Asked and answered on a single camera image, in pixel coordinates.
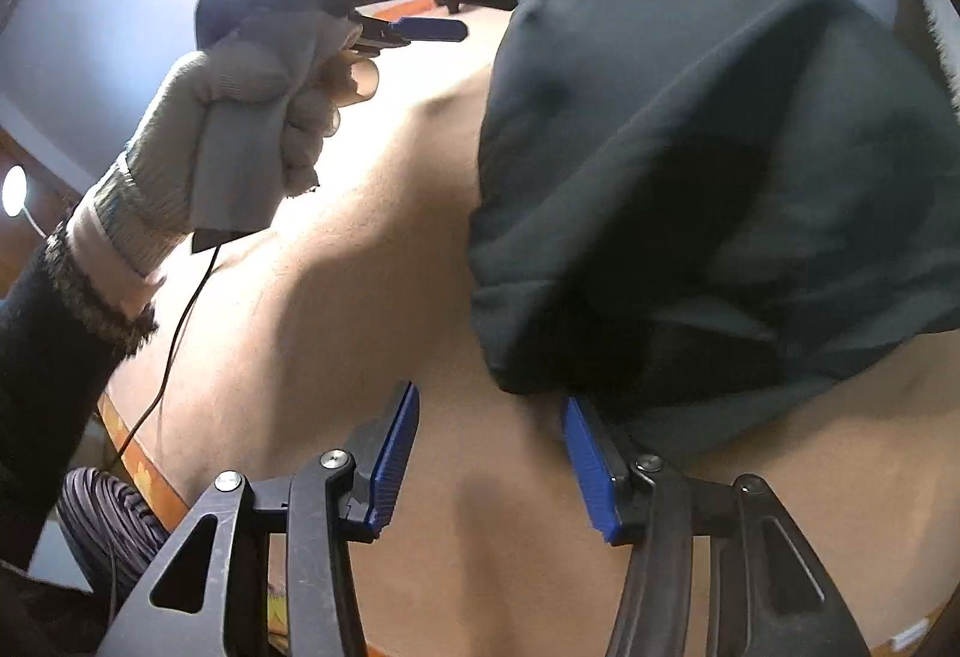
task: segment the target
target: metal bolt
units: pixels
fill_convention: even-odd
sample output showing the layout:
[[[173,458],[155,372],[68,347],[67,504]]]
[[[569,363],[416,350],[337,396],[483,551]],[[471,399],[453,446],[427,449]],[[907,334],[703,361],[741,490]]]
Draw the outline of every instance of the metal bolt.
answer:
[[[747,494],[763,494],[763,479],[756,475],[744,475],[740,479],[740,489]]]
[[[640,454],[634,463],[640,473],[659,473],[664,468],[664,461],[656,454]]]
[[[340,449],[333,449],[333,451],[328,451],[323,456],[320,456],[320,465],[323,465],[328,470],[336,470],[337,468],[342,468],[343,465],[346,465],[349,462],[350,455],[347,451],[341,451]]]
[[[243,475],[236,470],[224,470],[217,476],[213,485],[221,492],[232,492],[243,483]]]

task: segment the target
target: lamp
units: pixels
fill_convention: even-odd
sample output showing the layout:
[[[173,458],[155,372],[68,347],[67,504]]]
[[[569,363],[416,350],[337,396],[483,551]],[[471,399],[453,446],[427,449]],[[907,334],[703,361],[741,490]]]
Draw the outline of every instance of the lamp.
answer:
[[[34,232],[40,235],[44,240],[46,233],[37,225],[34,218],[27,210],[27,174],[19,164],[13,165],[3,181],[3,189],[0,190],[0,199],[3,200],[3,209],[11,218],[16,218],[21,212],[27,216],[27,221],[34,228]]]

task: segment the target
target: gloved hand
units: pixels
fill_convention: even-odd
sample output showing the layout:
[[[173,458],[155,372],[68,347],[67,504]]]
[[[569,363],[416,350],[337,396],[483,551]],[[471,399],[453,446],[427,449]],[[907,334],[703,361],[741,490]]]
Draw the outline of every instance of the gloved hand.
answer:
[[[304,19],[302,13],[298,19]],[[287,109],[280,152],[288,196],[317,184],[313,167],[323,138],[337,131],[337,107],[368,98],[358,96],[350,75],[358,56],[343,50],[356,40],[359,27],[324,13],[311,13],[314,19],[323,37],[318,47],[334,52],[313,59],[306,85]],[[81,205],[92,206],[115,251],[139,275],[157,270],[190,233],[193,170],[208,108],[224,99],[270,102],[290,85],[271,50],[234,37],[174,65],[133,138]]]

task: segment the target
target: bright light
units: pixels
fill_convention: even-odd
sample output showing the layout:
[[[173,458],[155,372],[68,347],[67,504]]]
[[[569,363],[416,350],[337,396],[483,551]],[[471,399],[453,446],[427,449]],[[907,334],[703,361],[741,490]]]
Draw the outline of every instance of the bright light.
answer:
[[[23,211],[27,201],[27,175],[19,164],[11,167],[3,181],[3,209],[11,218],[16,218]]]

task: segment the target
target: blue clamp pad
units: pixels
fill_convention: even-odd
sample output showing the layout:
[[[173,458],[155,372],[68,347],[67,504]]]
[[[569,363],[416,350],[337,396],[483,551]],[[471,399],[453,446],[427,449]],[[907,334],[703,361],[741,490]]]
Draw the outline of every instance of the blue clamp pad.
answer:
[[[400,484],[407,470],[407,461],[414,446],[416,428],[419,425],[419,389],[410,384],[395,413],[387,440],[383,444],[371,476],[371,508],[366,525],[379,535],[394,517]]]
[[[449,18],[400,18],[390,24],[405,40],[420,42],[463,42],[469,35],[467,24]]]
[[[621,530],[614,504],[613,475],[574,398],[570,398],[563,413],[563,436],[590,522],[603,533],[608,544],[613,544],[619,539]]]

